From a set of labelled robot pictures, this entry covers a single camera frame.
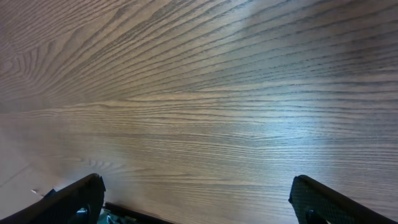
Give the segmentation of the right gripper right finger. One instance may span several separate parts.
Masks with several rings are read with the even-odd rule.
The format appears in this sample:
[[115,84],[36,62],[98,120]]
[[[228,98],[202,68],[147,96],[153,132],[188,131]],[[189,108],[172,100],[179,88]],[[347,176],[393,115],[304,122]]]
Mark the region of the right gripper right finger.
[[306,175],[294,177],[289,203],[299,224],[397,224]]

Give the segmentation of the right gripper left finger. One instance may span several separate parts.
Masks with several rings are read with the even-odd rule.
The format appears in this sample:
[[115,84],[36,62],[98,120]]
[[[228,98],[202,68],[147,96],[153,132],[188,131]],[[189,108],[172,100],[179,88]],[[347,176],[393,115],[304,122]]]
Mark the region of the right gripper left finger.
[[10,224],[89,223],[98,221],[106,191],[99,174],[52,191],[31,206],[1,220]]

